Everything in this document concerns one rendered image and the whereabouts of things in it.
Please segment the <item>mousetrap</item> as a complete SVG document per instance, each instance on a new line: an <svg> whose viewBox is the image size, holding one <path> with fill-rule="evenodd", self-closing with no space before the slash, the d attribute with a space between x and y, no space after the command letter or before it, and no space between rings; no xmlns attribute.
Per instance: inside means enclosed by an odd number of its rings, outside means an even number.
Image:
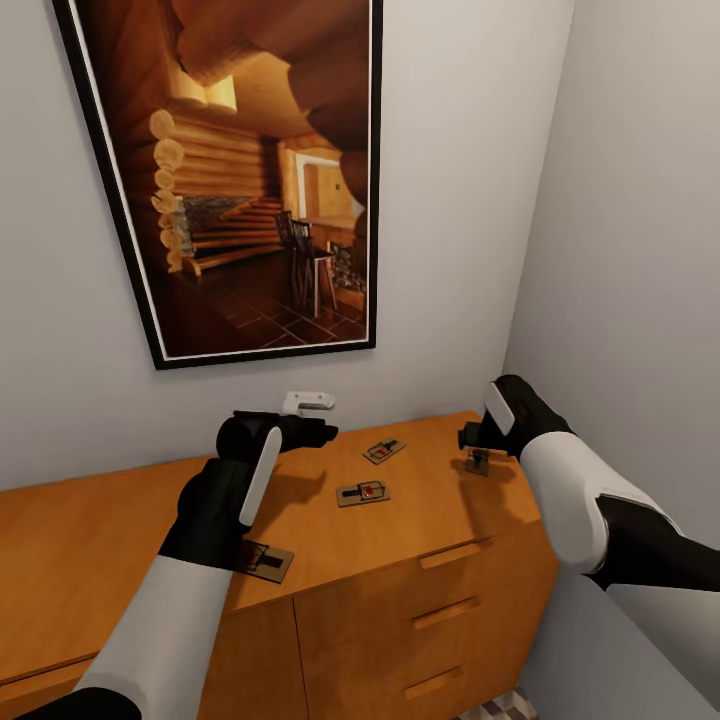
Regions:
<svg viewBox="0 0 720 720"><path fill-rule="evenodd" d="M489 448L468 447L465 470L472 474L488 476Z"/></svg>
<svg viewBox="0 0 720 720"><path fill-rule="evenodd" d="M381 441L377 446L374 446L372 449L363 453L363 455L375 465L380 465L383 461L386 461L389 457L392 457L395 453L398 453L405 447L406 443L403 443L396 437L389 437L385 441Z"/></svg>
<svg viewBox="0 0 720 720"><path fill-rule="evenodd" d="M282 584L294 556L294 552L243 539L234 570Z"/></svg>
<svg viewBox="0 0 720 720"><path fill-rule="evenodd" d="M337 487L336 493L340 508L391 500L384 481Z"/></svg>

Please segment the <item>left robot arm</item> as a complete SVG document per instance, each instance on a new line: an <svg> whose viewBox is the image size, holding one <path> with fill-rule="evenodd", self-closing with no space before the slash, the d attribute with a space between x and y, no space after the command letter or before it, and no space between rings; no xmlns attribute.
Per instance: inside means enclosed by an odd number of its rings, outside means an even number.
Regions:
<svg viewBox="0 0 720 720"><path fill-rule="evenodd" d="M320 449L338 427L324 392L287 391L282 414L236 410L218 456L187 482L177 520L101 652L73 692L13 720L196 720L223 605L279 453Z"/></svg>

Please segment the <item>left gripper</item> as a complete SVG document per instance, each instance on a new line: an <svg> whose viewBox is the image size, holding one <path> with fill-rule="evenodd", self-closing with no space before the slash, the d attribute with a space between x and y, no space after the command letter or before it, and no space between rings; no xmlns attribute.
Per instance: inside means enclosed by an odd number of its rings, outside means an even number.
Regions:
<svg viewBox="0 0 720 720"><path fill-rule="evenodd" d="M287 451L299 447L312 447L320 449L327 441L333 441L337 436L338 427L325 426L325 420L321 418L300 418L296 415L284 416L290 421L294 431L294 441Z"/></svg>

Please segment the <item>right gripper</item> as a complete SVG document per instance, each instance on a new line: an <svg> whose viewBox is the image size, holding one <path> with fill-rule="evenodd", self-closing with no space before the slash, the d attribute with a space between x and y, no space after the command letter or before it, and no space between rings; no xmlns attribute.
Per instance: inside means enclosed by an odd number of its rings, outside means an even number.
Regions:
<svg viewBox="0 0 720 720"><path fill-rule="evenodd" d="M459 447L461 449L465 449L466 446L499 449L511 453L512 448L509 442L502 435L490 432L484 423L476 424L474 421L467 421L465 429L458 432Z"/></svg>

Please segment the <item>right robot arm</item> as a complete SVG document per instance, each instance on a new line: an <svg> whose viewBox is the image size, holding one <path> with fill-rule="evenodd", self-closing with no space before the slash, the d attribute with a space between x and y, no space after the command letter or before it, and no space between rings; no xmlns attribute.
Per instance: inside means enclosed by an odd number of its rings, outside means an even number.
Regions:
<svg viewBox="0 0 720 720"><path fill-rule="evenodd" d="M522 377L490 382L483 403L459 447L515 455L561 565L598 583L720 713L720 551L683 537Z"/></svg>

